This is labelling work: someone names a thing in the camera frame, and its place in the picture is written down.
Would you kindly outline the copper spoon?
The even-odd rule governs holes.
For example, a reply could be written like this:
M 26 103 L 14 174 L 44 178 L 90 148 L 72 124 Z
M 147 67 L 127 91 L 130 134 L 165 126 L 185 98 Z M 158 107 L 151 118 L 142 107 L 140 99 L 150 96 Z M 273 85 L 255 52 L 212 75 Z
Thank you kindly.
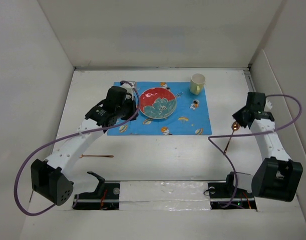
M 227 153 L 228 147 L 229 147 L 230 142 L 231 142 L 231 140 L 232 140 L 232 136 L 234 135 L 234 133 L 235 133 L 236 131 L 239 130 L 239 128 L 240 128 L 240 125 L 239 125 L 238 122 L 234 122 L 234 123 L 232 124 L 232 126 L 231 126 L 232 133 L 231 133 L 231 135 L 230 135 L 230 137 L 229 137 L 229 139 L 228 139 L 228 142 L 227 142 L 227 144 L 226 144 L 226 147 L 225 147 L 225 149 L 224 149 L 224 151 L 223 151 L 224 153 Z

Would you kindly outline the red and teal plate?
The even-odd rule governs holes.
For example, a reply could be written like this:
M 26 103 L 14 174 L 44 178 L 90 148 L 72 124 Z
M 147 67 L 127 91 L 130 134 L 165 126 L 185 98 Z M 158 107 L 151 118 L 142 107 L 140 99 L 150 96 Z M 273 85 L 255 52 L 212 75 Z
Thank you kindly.
M 176 110 L 176 97 L 167 89 L 153 87 L 145 90 L 139 97 L 140 112 L 151 119 L 161 120 Z

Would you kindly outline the copper fork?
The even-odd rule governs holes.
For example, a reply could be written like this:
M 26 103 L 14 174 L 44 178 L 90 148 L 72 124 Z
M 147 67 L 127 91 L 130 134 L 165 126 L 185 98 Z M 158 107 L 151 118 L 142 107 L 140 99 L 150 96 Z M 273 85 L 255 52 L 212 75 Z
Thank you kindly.
M 82 154 L 79 158 L 113 158 L 113 155 L 93 155 L 93 154 Z

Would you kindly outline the blue space-print cloth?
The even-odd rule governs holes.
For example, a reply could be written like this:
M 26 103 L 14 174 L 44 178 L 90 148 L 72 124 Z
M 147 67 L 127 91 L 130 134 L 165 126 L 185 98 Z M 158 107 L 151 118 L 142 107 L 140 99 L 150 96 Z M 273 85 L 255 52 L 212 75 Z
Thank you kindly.
M 211 135 L 212 129 L 205 90 L 193 95 L 189 82 L 144 82 L 136 84 L 141 95 L 144 91 L 160 87 L 172 92 L 176 98 L 175 111 L 165 119 L 153 119 L 139 112 L 138 117 L 123 126 L 108 130 L 109 136 L 167 136 Z

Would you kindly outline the pale yellow mug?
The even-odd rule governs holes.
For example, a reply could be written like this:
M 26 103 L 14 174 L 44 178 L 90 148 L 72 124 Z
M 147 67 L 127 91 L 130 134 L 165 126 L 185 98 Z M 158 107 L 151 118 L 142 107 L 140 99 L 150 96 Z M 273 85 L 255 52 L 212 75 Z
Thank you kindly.
M 191 76 L 189 90 L 194 95 L 199 95 L 205 85 L 206 78 L 200 73 L 195 73 Z

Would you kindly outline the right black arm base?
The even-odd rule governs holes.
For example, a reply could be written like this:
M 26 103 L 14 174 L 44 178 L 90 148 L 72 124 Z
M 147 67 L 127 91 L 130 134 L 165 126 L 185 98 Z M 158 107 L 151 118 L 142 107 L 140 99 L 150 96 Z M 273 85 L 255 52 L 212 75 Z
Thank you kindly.
M 257 210 L 253 194 L 237 188 L 233 196 L 234 186 L 224 181 L 209 182 L 203 194 L 210 199 L 211 210 Z

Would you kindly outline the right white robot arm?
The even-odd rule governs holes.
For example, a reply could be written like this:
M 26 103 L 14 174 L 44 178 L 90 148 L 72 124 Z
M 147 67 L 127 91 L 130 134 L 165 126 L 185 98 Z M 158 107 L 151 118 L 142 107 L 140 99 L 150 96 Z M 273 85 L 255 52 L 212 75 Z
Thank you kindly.
M 249 128 L 258 144 L 262 163 L 254 175 L 237 173 L 233 180 L 224 184 L 230 197 L 242 189 L 255 197 L 291 202 L 295 196 L 303 167 L 288 155 L 277 134 L 275 119 L 266 111 L 266 95 L 249 92 L 246 104 L 233 114 L 243 128 Z

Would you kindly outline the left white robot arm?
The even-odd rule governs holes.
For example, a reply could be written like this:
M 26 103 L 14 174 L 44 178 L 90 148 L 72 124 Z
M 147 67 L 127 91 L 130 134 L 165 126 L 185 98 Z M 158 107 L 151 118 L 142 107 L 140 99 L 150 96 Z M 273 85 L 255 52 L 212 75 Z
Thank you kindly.
M 73 174 L 73 167 L 96 139 L 118 127 L 118 119 L 129 122 L 138 116 L 136 96 L 133 82 L 122 81 L 120 86 L 110 87 L 106 98 L 86 113 L 75 136 L 70 136 L 44 160 L 32 163 L 33 190 L 57 206 L 63 205 L 72 195 L 88 193 L 93 198 L 101 197 L 104 178 L 92 171 Z

